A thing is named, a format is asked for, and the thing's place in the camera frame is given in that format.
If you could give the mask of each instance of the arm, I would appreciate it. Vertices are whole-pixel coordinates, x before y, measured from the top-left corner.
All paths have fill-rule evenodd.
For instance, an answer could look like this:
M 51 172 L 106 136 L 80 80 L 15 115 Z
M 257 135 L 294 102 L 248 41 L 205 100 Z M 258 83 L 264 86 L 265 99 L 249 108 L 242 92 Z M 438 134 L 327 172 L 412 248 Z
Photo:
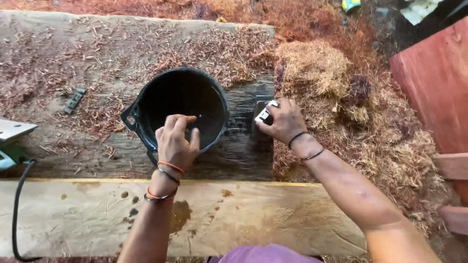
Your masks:
M 187 123 L 194 122 L 196 117 L 171 115 L 166 118 L 164 127 L 156 130 L 158 157 L 160 161 L 173 164 L 186 170 L 198 155 L 200 135 L 198 129 L 192 130 L 190 143 L 185 139 Z M 177 180 L 182 174 L 167 166 L 159 168 L 168 172 Z M 151 177 L 149 191 L 152 195 L 162 197 L 172 193 L 177 183 L 165 174 L 156 170 Z M 164 263 L 169 243 L 169 224 L 172 216 L 174 198 L 163 201 L 144 201 L 141 211 L 133 223 L 130 236 L 125 241 L 118 263 Z
M 274 119 L 273 125 L 263 122 L 257 125 L 263 132 L 288 144 L 307 128 L 293 100 L 281 98 L 278 102 L 279 109 L 268 108 Z M 291 143 L 291 149 L 305 159 L 323 147 L 312 135 L 303 134 Z M 352 166 L 328 150 L 304 163 L 336 205 L 361 228 L 374 262 L 440 262 L 413 224 Z

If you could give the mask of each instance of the dirt ground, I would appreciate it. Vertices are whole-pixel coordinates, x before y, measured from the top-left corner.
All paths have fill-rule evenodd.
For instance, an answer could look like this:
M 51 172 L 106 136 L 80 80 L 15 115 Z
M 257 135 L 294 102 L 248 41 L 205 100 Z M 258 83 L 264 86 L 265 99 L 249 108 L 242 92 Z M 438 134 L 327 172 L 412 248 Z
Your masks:
M 450 21 L 441 23 L 441 19 L 435 16 L 422 25 L 414 27 L 397 11 L 398 0 L 367 0 L 362 1 L 362 3 L 361 10 L 349 16 L 341 13 L 341 3 L 337 0 L 261 1 L 256 3 L 253 11 L 249 0 L 4 0 L 0 2 L 0 9 L 61 11 L 96 15 L 136 15 L 273 25 L 278 44 L 316 39 L 325 40 L 331 47 L 342 52 L 349 61 L 346 75 L 351 76 L 357 73 L 367 75 L 373 84 L 381 83 L 380 87 L 393 87 L 392 85 L 394 85 L 389 77 L 387 66 L 388 58 L 391 55 L 451 23 Z M 376 12 L 377 7 L 388 7 L 388 15 Z M 425 29 L 427 24 L 433 25 L 433 27 Z M 402 106 L 403 115 L 413 114 L 406 113 L 403 108 Z M 351 135 L 357 138 L 363 133 L 356 132 L 351 133 Z M 368 177 L 373 181 L 379 179 L 374 175 L 368 175 Z M 392 187 L 388 187 L 389 193 L 387 195 L 396 196 L 395 202 L 402 205 L 401 208 L 407 210 L 408 216 L 413 217 L 416 221 L 422 217 L 422 214 L 414 207 L 421 207 L 422 201 L 444 202 L 437 200 L 440 193 L 431 193 L 433 191 L 431 188 L 425 189 L 424 186 L 421 186 L 421 189 L 415 190 L 414 186 L 409 185 L 402 188 L 395 185 Z M 417 195 L 421 193 L 429 198 L 425 199 Z M 433 212 L 429 214 L 429 221 L 432 220 L 432 216 L 436 217 Z M 431 222 L 430 225 L 427 232 L 432 233 L 430 235 L 431 245 L 444 262 L 466 262 L 466 246 L 463 245 L 463 237 L 451 235 L 444 229 L 443 224 Z M 347 261 L 366 262 L 367 259 L 348 259 Z

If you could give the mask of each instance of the purple shirt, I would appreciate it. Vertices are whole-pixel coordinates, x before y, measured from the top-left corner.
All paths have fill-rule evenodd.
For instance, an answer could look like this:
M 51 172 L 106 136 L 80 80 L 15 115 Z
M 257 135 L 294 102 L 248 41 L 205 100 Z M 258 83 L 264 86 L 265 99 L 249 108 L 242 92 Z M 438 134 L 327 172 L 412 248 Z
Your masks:
M 298 254 L 277 244 L 262 246 L 241 246 L 229 251 L 219 263 L 322 263 L 309 256 Z

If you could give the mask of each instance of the metal plate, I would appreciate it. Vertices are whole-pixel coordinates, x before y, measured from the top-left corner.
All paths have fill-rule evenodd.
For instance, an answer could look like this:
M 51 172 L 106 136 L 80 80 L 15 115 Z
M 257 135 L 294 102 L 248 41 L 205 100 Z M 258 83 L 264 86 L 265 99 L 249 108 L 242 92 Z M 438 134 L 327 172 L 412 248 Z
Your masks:
M 28 124 L 0 119 L 0 142 L 7 142 L 32 132 L 36 124 Z

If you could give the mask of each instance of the black bracelet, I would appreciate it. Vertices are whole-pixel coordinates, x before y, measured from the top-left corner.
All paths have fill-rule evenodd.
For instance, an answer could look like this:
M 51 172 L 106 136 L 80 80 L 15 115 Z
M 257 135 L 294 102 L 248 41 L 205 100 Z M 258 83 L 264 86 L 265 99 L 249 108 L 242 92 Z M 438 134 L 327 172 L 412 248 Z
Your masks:
M 159 167 L 158 167 L 158 170 L 159 170 L 160 172 L 162 172 L 163 174 L 165 174 L 169 179 L 171 179 L 171 181 L 177 183 L 178 186 L 180 185 L 180 181 L 177 180 L 177 179 L 176 179 L 175 177 L 173 177 L 172 175 L 170 175 L 168 172 L 164 171 L 163 169 L 161 169 L 161 168 L 159 168 Z
M 321 151 L 319 151 L 318 153 L 316 153 L 316 154 L 314 154 L 314 155 L 312 155 L 312 156 L 310 156 L 310 157 L 307 157 L 307 158 L 305 158 L 305 159 L 302 159 L 302 160 L 303 160 L 303 161 L 307 161 L 307 160 L 313 159 L 313 158 L 319 156 L 321 153 L 323 153 L 323 151 L 325 151 L 325 148 L 323 148 L 323 149 L 322 149 Z
M 179 187 L 177 187 L 172 193 L 166 195 L 166 196 L 163 196 L 163 197 L 157 197 L 157 198 L 149 198 L 148 196 L 146 196 L 146 193 L 145 195 L 143 196 L 143 198 L 146 200 L 146 201 L 164 201 L 165 199 L 168 199 L 170 197 L 173 197 L 176 195 L 177 193 L 177 190 L 179 189 Z
M 301 135 L 304 134 L 304 133 L 308 133 L 308 132 L 307 132 L 307 131 L 303 131 L 303 132 L 299 133 L 298 135 L 294 136 L 294 137 L 289 141 L 288 148 L 291 149 L 291 143 L 293 143 L 293 141 L 294 141 L 297 137 L 301 136 Z

